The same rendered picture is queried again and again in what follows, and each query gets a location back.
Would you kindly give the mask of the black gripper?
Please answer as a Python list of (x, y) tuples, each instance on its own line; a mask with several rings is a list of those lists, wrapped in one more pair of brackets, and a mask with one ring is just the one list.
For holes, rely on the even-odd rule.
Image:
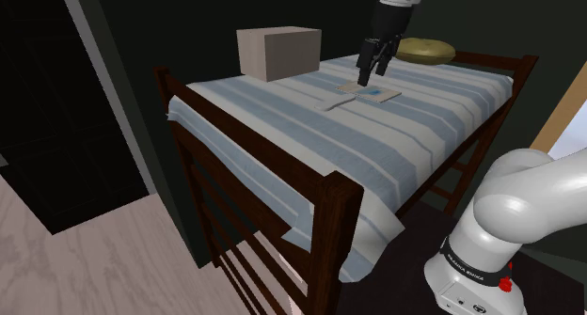
[[(371, 20), (371, 33), (363, 41), (357, 67), (359, 75), (357, 83), (365, 87), (368, 85), (372, 70), (377, 63), (375, 73), (383, 76), (389, 62), (397, 54), (410, 18), (412, 7), (399, 7), (376, 2)], [(380, 42), (386, 42), (382, 49)]]

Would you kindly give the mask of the beige flat book, blue mark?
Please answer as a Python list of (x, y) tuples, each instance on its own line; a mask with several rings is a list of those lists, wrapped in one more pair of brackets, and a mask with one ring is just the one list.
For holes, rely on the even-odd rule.
[(337, 87), (344, 93), (353, 94), (359, 98), (366, 99), (371, 102), (386, 102), (394, 97), (401, 95), (400, 91), (388, 89), (380, 86), (361, 86), (356, 82), (349, 82)]

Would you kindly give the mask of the olive round cushion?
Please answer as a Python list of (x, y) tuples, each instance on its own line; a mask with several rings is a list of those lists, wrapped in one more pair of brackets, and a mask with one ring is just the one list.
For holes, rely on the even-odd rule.
[(455, 56), (455, 49), (447, 42), (407, 38), (400, 41), (395, 57), (409, 63), (440, 65), (452, 61)]

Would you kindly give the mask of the white flat spatula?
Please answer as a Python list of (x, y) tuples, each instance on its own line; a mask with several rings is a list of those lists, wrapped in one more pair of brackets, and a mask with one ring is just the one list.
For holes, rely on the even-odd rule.
[(342, 104), (353, 101), (356, 98), (353, 94), (345, 94), (337, 96), (336, 98), (324, 100), (314, 105), (314, 108), (323, 112), (329, 111)]

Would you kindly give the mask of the wooden bed with striped cover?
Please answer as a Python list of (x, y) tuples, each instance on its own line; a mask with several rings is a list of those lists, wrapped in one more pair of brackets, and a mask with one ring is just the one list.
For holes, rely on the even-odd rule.
[(454, 211), (536, 61), (467, 52), (449, 65), (396, 60), (373, 83), (398, 87), (397, 97), (328, 111), (319, 102), (357, 79), (353, 56), (268, 83), (242, 75), (185, 85), (156, 68), (214, 266), (250, 315), (286, 312), (241, 244), (302, 315), (342, 315), (403, 234), (407, 212), (449, 170), (460, 174), (442, 192)]

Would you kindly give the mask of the grey-beige cardboard box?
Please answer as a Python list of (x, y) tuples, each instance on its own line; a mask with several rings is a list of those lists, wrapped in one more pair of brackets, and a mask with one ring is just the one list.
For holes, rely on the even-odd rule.
[(241, 74), (273, 82), (320, 67), (322, 31), (299, 26), (238, 29)]

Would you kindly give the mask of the dark robot stand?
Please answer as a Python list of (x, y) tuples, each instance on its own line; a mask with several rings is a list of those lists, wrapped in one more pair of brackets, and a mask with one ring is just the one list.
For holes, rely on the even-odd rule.
[[(423, 273), (457, 220), (417, 203), (401, 218), (405, 230), (387, 246), (373, 270), (344, 283), (335, 315), (450, 315), (436, 304)], [(523, 292), (529, 315), (585, 315), (583, 285), (518, 252), (513, 281)]]

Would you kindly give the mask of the window with tan frame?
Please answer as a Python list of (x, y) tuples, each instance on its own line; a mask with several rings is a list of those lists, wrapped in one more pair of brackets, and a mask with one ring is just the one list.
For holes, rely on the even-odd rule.
[(587, 61), (534, 138), (531, 149), (554, 159), (587, 149)]

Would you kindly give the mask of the dark door with grey frame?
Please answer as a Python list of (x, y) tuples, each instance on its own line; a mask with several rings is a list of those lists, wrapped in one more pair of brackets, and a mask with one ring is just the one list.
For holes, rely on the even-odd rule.
[(0, 0), (0, 176), (53, 234), (148, 193), (65, 0)]

